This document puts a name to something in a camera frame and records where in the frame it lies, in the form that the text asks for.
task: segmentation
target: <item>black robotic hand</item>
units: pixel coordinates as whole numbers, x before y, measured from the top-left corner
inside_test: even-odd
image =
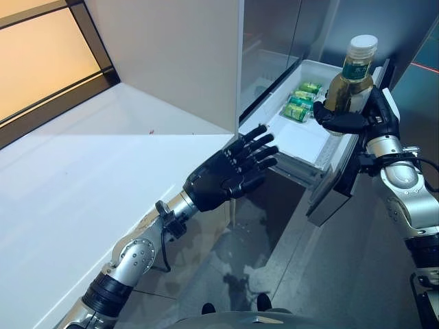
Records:
[[[278,152],[275,146],[264,147],[273,141],[271,134],[253,140],[266,131],[266,126],[260,125],[240,136],[189,175],[183,189],[199,211],[213,210],[226,200],[242,197],[263,183],[265,169],[277,163],[276,159],[267,157]]]

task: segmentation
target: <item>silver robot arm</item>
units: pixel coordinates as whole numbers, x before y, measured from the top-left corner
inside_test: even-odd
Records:
[[[87,292],[73,305],[57,329],[111,329],[133,288],[147,272],[157,253],[170,239],[186,232],[185,222],[197,211],[209,211],[230,199],[255,190],[265,179],[265,170],[276,164],[277,147],[267,128],[260,125],[234,143],[219,150],[187,178],[183,191],[156,209],[120,239],[111,260],[102,267]]]
[[[369,141],[367,151],[377,158],[404,153],[399,139],[389,135]],[[373,184],[412,253],[419,282],[439,288],[439,203],[426,189],[421,171],[411,162],[395,162],[382,168]]]
[[[430,186],[420,170],[420,161],[438,165],[418,157],[419,148],[402,147],[399,141],[398,108],[387,88],[373,87],[361,114],[334,113],[321,102],[314,103],[314,117],[328,130],[359,135],[359,154],[353,157],[350,173],[369,173],[378,196],[385,204],[389,218],[395,223],[416,264],[416,276],[430,290],[423,295],[427,303],[418,302],[422,309],[439,316],[439,203],[431,195],[438,189]]]
[[[99,275],[72,307],[59,324],[59,329],[109,329],[117,322],[119,312],[125,305],[132,289],[141,276],[152,266],[161,250],[167,214],[174,214],[179,221],[196,214],[195,204],[182,191],[168,204],[158,202],[156,209],[146,215],[138,226],[120,239],[114,246],[111,260],[106,263]]]

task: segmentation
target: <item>floor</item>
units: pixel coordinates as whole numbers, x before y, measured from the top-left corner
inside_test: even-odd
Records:
[[[403,142],[421,146],[423,155],[435,162],[439,162],[439,74],[434,71],[439,69],[438,50],[436,26],[415,59],[427,69],[410,65],[392,91],[403,117]],[[427,178],[437,182],[432,172]],[[270,172],[263,187],[239,200],[235,224],[218,235],[187,283],[183,286],[178,276],[184,274],[182,264],[193,260],[189,256],[171,260],[177,274],[147,274],[144,287],[136,289],[123,309],[117,328],[166,328],[179,319],[199,316],[206,302],[218,311],[254,310],[260,292],[272,298],[274,307],[336,328],[420,328],[409,285],[412,259],[370,178],[361,176],[357,186],[354,197],[317,228],[305,216],[309,192]],[[202,231],[199,225],[194,229]],[[196,248],[202,241],[193,243],[180,247]],[[171,280],[157,286],[159,276]]]

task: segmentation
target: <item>robot finger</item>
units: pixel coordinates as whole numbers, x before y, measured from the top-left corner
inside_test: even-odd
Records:
[[[255,129],[253,129],[248,134],[244,135],[242,138],[245,140],[246,143],[250,142],[255,137],[262,135],[264,132],[267,131],[267,127],[264,125],[259,125]]]

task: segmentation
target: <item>green can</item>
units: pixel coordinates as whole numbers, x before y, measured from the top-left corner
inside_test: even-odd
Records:
[[[315,84],[313,82],[303,82],[299,86],[299,90],[306,91],[308,93],[312,93],[317,95],[320,89],[322,88],[321,84]]]
[[[299,98],[299,99],[304,99],[305,101],[314,101],[314,98],[316,98],[316,96],[313,93],[309,93],[307,91],[303,91],[303,90],[295,90],[294,92],[291,93],[292,96],[294,96],[295,98]]]
[[[301,98],[297,98],[295,96],[291,96],[288,100],[289,103],[293,103],[297,106],[302,106],[303,108],[306,108],[307,110],[312,110],[313,109],[313,102],[312,101],[307,101],[305,99],[301,99]]]
[[[306,108],[297,106],[293,103],[287,103],[283,108],[282,115],[289,119],[293,119],[299,122],[307,122],[310,117],[310,113]]]

